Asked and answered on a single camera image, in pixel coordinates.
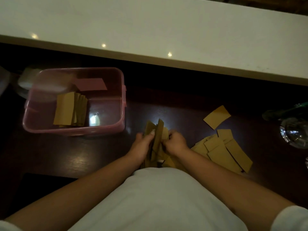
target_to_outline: pink plastic container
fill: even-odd
[[[80,92],[73,79],[102,78],[107,90]],[[84,127],[60,128],[53,125],[57,95],[76,91],[88,98]],[[23,128],[32,133],[65,136],[113,134],[125,128],[126,88],[121,70],[114,67],[65,68],[41,71],[25,103]]]

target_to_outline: hand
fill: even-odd
[[[167,151],[173,155],[177,156],[183,150],[189,149],[186,144],[186,140],[179,132],[176,130],[169,131],[169,140],[162,140],[164,146],[166,146]]]
[[[141,165],[141,163],[144,161],[148,150],[149,145],[154,138],[155,130],[153,130],[149,135],[142,136],[142,133],[136,134],[136,140],[134,141],[131,149],[126,154],[129,157],[133,157],[134,160],[137,161],[138,165]]]

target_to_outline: table surface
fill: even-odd
[[[308,17],[209,0],[2,0],[0,42],[308,85]]]
[[[31,57],[29,50],[21,48],[19,55],[28,55],[27,60],[33,60],[35,57]],[[6,58],[12,57],[18,64],[16,51],[11,51],[6,52]],[[48,55],[47,58],[68,60],[76,56],[34,51],[40,58]],[[4,110],[0,112],[0,119],[5,133],[0,140],[0,218],[5,216],[24,173],[82,177],[126,154],[136,133],[144,130],[146,122],[157,123],[159,118],[167,128],[180,131],[192,147],[215,133],[203,118],[220,105],[226,107],[231,117],[219,128],[231,129],[235,140],[253,161],[246,176],[308,208],[308,169],[304,163],[308,151],[288,145],[280,136],[279,123],[267,122],[261,117],[267,109],[306,101],[307,87],[106,58],[78,57],[82,67],[115,66],[123,71],[127,86],[125,130],[116,135],[83,137],[28,133],[21,125],[25,100],[7,89],[0,97]]]

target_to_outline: dark wooden table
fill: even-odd
[[[61,54],[48,50],[44,55]],[[65,57],[76,56],[64,54]],[[129,150],[146,121],[161,118],[180,131],[189,147],[215,133],[203,118],[220,105],[232,117],[219,128],[230,128],[235,140],[252,159],[248,178],[308,208],[307,150],[289,146],[280,136],[279,123],[267,122],[267,109],[306,101],[307,87],[210,74],[78,55],[80,66],[116,66],[127,85],[126,127],[111,136],[64,137],[23,130],[25,100],[11,89],[0,97],[0,218],[26,172],[79,178],[107,165]]]

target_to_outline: white shirt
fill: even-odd
[[[69,231],[247,231],[245,224],[198,181],[173,168],[137,170]],[[284,209],[272,231],[308,230],[308,210]],[[5,221],[0,231],[20,231]]]

